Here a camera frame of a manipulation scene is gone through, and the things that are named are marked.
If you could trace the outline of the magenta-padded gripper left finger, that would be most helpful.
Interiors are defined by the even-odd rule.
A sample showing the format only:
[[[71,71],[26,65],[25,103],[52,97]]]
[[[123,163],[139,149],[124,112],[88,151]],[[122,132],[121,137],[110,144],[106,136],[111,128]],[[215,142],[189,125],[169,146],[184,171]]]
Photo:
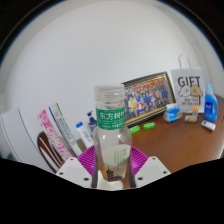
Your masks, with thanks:
[[[70,157],[56,175],[84,188],[96,188],[95,148],[91,146],[78,157]]]

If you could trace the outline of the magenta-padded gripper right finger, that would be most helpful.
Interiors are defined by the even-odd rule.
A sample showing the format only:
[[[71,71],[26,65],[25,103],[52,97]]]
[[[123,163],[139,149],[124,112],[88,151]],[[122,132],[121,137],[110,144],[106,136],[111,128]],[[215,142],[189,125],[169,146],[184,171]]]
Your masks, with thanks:
[[[157,181],[171,172],[156,157],[148,157],[136,147],[131,148],[129,162],[129,184],[131,188],[140,188]]]

